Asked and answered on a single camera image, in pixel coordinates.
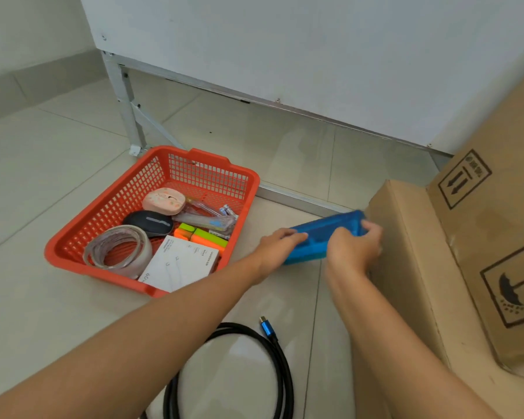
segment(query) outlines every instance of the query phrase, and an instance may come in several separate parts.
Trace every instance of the white box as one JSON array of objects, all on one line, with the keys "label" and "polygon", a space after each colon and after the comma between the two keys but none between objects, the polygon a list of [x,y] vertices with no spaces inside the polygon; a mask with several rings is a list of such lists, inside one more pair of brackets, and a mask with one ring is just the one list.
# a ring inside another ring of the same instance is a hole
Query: white box
[{"label": "white box", "polygon": [[138,281],[173,292],[209,275],[218,255],[215,248],[167,236]]}]

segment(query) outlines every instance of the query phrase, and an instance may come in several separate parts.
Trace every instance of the hand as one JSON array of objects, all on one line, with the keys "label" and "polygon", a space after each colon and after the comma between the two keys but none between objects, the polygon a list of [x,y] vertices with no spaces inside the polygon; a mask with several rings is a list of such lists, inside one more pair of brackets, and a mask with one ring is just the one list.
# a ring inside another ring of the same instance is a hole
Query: hand
[{"label": "hand", "polygon": [[297,233],[294,229],[280,228],[272,235],[262,237],[258,247],[249,255],[255,262],[259,276],[254,284],[259,284],[275,269],[285,262],[295,246],[305,241],[306,233]]},{"label": "hand", "polygon": [[354,237],[346,228],[338,228],[328,241],[328,269],[332,275],[365,275],[370,265],[380,255],[382,227],[362,220],[368,231],[362,237]]}]

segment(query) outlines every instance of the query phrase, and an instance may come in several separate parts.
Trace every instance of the metal frame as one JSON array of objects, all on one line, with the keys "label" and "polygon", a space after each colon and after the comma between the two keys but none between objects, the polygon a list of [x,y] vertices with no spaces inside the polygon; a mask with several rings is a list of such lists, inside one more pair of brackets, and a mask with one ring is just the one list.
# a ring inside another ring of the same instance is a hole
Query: metal frame
[{"label": "metal frame", "polygon": [[[380,138],[388,140],[397,140],[386,135],[371,132],[363,128],[352,126],[347,123],[340,122],[338,120],[329,119],[318,114],[297,109],[295,107],[283,105],[277,102],[271,102],[258,97],[252,97],[250,95],[240,93],[229,88],[224,88],[219,85],[210,84],[208,82],[201,81],[193,77],[187,77],[185,75],[171,72],[169,70],[159,68],[157,66],[152,66],[148,63],[144,63],[139,60],[119,56],[113,53],[107,53],[105,51],[103,51],[102,53],[103,61],[105,62],[105,67],[107,69],[107,74],[109,76],[109,79],[111,80],[111,84],[113,86],[114,93],[118,98],[118,102],[120,103],[122,120],[124,121],[126,133],[128,134],[128,139],[130,140],[130,154],[133,156],[139,156],[149,148],[146,143],[143,126],[155,129],[157,132],[161,133],[161,135],[163,135],[173,146],[179,148],[184,147],[158,121],[153,119],[152,116],[149,115],[147,110],[134,97],[134,92],[130,83],[130,77],[128,76],[128,69],[139,70],[145,73],[149,73],[151,75],[163,77],[171,81],[195,86],[196,88],[204,89],[217,94],[222,94],[227,97],[237,98],[238,100],[262,104],[285,110],[288,112],[301,114],[303,116],[308,116],[325,122],[330,122],[335,125],[356,129],[358,131],[362,131],[364,133],[368,133]],[[414,146],[422,150],[424,149],[424,147],[417,146],[408,141],[397,141]],[[324,200],[310,197],[305,194],[300,194],[279,187],[277,185],[270,184],[268,182],[260,183],[260,187],[258,188],[256,195],[258,197],[265,198],[267,200],[271,200],[280,204],[284,204],[286,206],[321,217],[332,216],[333,214],[346,213],[351,211],[351,209],[347,207],[333,203],[328,203]]]}]

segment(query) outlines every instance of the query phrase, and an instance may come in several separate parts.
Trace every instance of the orange plastic basket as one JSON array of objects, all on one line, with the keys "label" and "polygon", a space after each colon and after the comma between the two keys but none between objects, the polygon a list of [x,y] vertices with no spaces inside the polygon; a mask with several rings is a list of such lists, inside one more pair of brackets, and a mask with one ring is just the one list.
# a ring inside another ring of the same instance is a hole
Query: orange plastic basket
[{"label": "orange plastic basket", "polygon": [[[228,204],[239,215],[229,244],[217,265],[219,270],[229,262],[259,184],[256,172],[232,165],[225,157],[195,148],[190,151],[172,146],[152,148],[47,243],[45,258],[53,266],[160,297],[166,292],[107,270],[87,266],[83,261],[85,246],[101,233],[120,225],[127,214],[140,210],[147,193],[169,187],[216,208]],[[154,252],[162,241],[162,237],[151,239]],[[120,257],[126,257],[132,248],[116,247],[105,262],[114,264],[120,261]]]}]

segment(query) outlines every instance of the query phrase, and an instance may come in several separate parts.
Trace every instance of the black cable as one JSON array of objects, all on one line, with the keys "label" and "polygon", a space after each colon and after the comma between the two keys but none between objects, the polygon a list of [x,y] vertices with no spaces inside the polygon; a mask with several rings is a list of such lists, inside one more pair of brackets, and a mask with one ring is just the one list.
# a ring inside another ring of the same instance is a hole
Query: black cable
[{"label": "black cable", "polygon": [[[260,318],[260,326],[262,327],[266,338],[261,336],[251,328],[236,324],[234,322],[223,322],[219,324],[216,331],[214,331],[206,342],[222,335],[239,334],[246,335],[257,340],[266,350],[272,363],[274,365],[278,384],[278,399],[276,401],[275,412],[273,419],[292,419],[294,408],[293,397],[293,379],[291,378],[291,371],[289,364],[282,348],[279,345],[278,338],[264,316]],[[179,373],[171,380],[169,385],[165,388],[163,396],[163,418],[164,419],[180,419],[178,406],[178,389],[179,389]]]}]

